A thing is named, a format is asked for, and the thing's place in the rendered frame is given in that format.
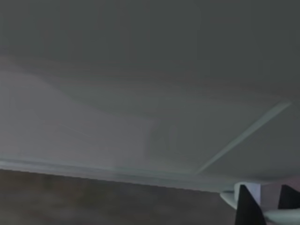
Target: brown floor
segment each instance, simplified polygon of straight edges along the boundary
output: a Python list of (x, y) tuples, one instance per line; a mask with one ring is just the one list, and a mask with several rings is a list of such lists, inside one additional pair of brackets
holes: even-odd
[(0, 171), (4, 225), (233, 225), (218, 194)]

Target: white strip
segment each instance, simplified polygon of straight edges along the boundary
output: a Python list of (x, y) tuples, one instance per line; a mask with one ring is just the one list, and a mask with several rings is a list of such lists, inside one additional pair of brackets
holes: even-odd
[(248, 127), (244, 132), (242, 132), (238, 137), (236, 137), (233, 141), (231, 141), (228, 145), (226, 145), (220, 152), (214, 155), (210, 160), (208, 160), (204, 165), (202, 165), (199, 169), (196, 170), (195, 174), (199, 174), (203, 172), (207, 167), (212, 165), (218, 159), (220, 159), (223, 155), (228, 153), (246, 138), (251, 136), (255, 131), (269, 122), (271, 119), (279, 115), (284, 109), (289, 107), (292, 103), (290, 101), (281, 101), (272, 107), (269, 111), (267, 111), (261, 118), (259, 118), (256, 122), (254, 122), (250, 127)]

